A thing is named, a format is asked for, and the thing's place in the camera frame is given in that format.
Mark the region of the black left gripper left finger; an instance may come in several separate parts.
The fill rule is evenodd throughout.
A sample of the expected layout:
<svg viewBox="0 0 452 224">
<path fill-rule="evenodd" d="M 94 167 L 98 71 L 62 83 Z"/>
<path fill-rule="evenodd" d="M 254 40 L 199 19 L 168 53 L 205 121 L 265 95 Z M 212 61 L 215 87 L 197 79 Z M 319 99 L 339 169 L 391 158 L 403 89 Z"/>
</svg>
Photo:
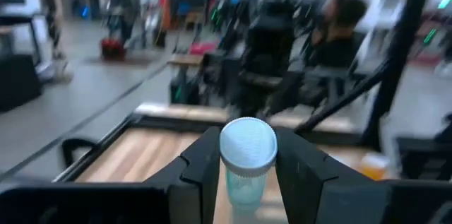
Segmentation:
<svg viewBox="0 0 452 224">
<path fill-rule="evenodd" d="M 219 131 L 127 129 L 54 182 L 0 193 L 0 224 L 213 224 Z"/>
</svg>

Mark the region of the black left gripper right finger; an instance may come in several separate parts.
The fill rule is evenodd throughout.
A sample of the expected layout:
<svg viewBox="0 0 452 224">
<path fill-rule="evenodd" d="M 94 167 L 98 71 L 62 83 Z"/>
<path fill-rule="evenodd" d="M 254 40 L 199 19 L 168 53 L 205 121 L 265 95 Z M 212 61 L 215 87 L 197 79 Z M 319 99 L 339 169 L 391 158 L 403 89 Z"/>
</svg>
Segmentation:
<svg viewBox="0 0 452 224">
<path fill-rule="evenodd" d="M 451 183 L 375 181 L 289 129 L 275 131 L 275 170 L 289 224 L 452 224 Z"/>
</svg>

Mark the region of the orange pill bottle white cap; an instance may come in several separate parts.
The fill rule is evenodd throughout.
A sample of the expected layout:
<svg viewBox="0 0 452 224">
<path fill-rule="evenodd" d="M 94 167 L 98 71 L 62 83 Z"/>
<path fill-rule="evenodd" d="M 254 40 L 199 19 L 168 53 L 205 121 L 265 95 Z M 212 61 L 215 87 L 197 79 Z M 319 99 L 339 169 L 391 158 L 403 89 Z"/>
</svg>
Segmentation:
<svg viewBox="0 0 452 224">
<path fill-rule="evenodd" d="M 386 156 L 368 153 L 362 158 L 359 164 L 359 171 L 373 180 L 380 180 L 386 178 L 388 166 L 389 159 Z"/>
</svg>

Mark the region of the small teal pill bottle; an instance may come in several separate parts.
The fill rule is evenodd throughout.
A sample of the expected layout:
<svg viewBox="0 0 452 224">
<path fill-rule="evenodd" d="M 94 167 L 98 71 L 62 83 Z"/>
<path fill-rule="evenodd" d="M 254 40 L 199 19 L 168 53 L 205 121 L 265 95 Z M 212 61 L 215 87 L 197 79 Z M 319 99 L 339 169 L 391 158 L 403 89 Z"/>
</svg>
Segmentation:
<svg viewBox="0 0 452 224">
<path fill-rule="evenodd" d="M 278 152 L 277 136 L 265 121 L 234 119 L 220 132 L 229 201 L 235 210 L 255 211 L 261 204 L 269 169 Z"/>
</svg>

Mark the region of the person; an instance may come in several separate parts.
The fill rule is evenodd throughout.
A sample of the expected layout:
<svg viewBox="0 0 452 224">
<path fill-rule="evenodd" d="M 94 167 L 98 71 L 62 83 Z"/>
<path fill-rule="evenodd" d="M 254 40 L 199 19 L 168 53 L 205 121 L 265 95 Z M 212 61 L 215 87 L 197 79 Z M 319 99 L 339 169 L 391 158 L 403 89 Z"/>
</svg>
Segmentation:
<svg viewBox="0 0 452 224">
<path fill-rule="evenodd" d="M 311 32 L 311 66 L 347 68 L 357 52 L 355 28 L 367 13 L 367 0 L 327 0 Z"/>
</svg>

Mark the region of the red object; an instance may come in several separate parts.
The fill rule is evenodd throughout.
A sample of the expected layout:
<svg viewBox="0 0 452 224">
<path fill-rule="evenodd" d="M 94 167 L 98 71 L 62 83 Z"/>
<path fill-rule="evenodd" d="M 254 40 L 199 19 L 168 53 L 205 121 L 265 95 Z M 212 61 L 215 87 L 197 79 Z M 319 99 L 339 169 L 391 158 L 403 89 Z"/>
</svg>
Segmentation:
<svg viewBox="0 0 452 224">
<path fill-rule="evenodd" d="M 101 57 L 110 61 L 123 61 L 125 60 L 126 51 L 124 44 L 114 38 L 103 38 L 100 41 Z"/>
</svg>

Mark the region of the black box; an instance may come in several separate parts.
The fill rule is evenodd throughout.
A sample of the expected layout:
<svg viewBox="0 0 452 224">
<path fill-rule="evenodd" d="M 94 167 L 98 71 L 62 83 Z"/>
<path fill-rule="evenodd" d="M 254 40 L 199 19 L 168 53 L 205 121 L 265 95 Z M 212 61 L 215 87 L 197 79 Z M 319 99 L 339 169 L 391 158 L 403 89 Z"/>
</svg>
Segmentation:
<svg viewBox="0 0 452 224">
<path fill-rule="evenodd" d="M 30 55 L 0 57 L 0 112 L 24 105 L 41 94 L 42 84 Z"/>
</svg>

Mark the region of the black diagonal frame brace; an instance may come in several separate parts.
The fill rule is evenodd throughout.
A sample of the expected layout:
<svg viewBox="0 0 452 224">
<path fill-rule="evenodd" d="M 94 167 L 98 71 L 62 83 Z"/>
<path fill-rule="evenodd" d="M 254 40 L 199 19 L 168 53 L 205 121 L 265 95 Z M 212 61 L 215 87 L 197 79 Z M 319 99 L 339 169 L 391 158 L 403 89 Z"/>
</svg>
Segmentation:
<svg viewBox="0 0 452 224">
<path fill-rule="evenodd" d="M 389 69 L 390 65 L 387 62 L 379 65 L 375 72 L 370 76 L 367 76 L 361 83 L 356 86 L 356 88 L 354 88 L 332 104 L 328 105 L 326 108 L 322 109 L 318 114 L 315 114 L 314 116 L 309 118 L 305 123 L 296 126 L 294 128 L 294 132 L 301 135 L 304 132 L 312 131 L 323 120 L 330 117 L 332 114 L 335 114 L 346 105 L 349 105 L 363 93 L 380 83 L 383 79 L 383 76 Z"/>
</svg>

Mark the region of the black aluminium frame post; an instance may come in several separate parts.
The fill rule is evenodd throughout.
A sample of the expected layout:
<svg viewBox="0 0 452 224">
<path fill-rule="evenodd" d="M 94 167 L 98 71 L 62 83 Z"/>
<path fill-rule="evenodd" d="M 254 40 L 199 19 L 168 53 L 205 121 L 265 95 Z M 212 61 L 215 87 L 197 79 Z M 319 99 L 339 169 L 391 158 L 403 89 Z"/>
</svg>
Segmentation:
<svg viewBox="0 0 452 224">
<path fill-rule="evenodd" d="M 415 39 L 415 33 L 420 26 L 425 1 L 405 0 L 401 16 L 393 31 L 386 58 L 376 73 L 363 85 L 365 90 L 379 85 L 367 126 L 360 139 L 361 145 L 365 148 L 374 151 L 381 150 L 380 119 L 390 111 L 393 104 L 402 72 Z"/>
</svg>

